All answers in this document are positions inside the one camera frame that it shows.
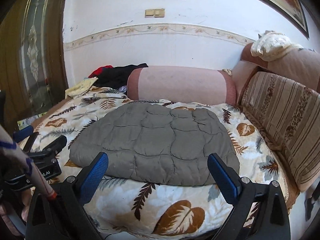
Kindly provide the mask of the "patterned sleeve forearm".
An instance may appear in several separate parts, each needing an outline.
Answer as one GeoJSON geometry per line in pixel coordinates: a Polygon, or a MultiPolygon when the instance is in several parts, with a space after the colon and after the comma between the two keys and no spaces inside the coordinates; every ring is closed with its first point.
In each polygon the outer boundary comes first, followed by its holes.
{"type": "Polygon", "coordinates": [[[54,200],[57,197],[56,192],[45,180],[33,160],[21,150],[20,146],[14,142],[12,137],[2,126],[1,155],[9,159],[14,166],[18,167],[25,174],[31,184],[48,200],[54,200]]]}

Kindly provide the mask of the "person's left hand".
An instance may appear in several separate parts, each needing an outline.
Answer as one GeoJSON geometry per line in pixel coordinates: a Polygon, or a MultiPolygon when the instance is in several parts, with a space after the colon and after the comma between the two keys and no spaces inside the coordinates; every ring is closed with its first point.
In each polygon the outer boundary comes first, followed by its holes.
{"type": "Polygon", "coordinates": [[[26,222],[32,198],[31,190],[1,190],[1,222],[9,238],[25,239],[26,222]]]}

